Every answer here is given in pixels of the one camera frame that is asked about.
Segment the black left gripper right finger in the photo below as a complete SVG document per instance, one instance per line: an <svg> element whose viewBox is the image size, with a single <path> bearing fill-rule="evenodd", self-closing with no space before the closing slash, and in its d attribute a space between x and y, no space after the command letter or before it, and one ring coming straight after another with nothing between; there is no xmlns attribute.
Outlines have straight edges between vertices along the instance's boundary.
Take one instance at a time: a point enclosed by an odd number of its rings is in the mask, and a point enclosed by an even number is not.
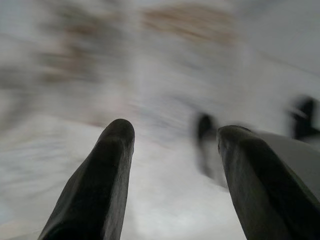
<svg viewBox="0 0 320 240"><path fill-rule="evenodd" d="M305 142L238 125L217 131L231 200L248 240L320 237L320 153Z"/></svg>

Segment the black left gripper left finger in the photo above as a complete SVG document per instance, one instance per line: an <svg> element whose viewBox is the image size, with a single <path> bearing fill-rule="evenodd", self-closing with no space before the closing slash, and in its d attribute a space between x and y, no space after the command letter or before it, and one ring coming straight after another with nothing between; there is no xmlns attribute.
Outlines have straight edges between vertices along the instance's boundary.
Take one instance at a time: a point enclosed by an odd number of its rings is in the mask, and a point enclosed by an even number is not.
<svg viewBox="0 0 320 240"><path fill-rule="evenodd" d="M135 130L112 121L63 188L40 240L119 240L123 228Z"/></svg>

